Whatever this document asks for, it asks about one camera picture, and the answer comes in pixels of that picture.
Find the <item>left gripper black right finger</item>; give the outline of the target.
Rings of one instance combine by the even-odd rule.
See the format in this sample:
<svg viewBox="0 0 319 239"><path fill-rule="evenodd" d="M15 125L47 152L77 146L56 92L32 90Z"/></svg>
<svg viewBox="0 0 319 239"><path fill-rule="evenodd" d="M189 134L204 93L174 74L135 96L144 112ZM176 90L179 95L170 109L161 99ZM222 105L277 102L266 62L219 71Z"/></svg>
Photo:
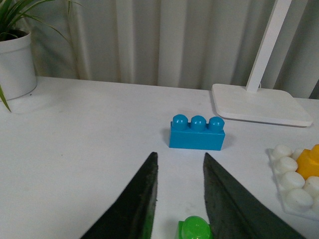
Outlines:
<svg viewBox="0 0 319 239"><path fill-rule="evenodd" d="M204 157L203 173L206 211L214 238L303 238L257 200L208 153Z"/></svg>

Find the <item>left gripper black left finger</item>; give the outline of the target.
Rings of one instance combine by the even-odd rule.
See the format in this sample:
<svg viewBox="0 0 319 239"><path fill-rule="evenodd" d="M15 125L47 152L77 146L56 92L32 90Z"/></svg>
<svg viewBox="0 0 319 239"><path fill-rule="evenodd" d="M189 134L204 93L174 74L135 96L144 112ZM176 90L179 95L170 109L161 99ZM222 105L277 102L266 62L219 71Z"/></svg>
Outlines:
<svg viewBox="0 0 319 239"><path fill-rule="evenodd" d="M114 204L83 239L150 239L158 191L158 154L152 152Z"/></svg>

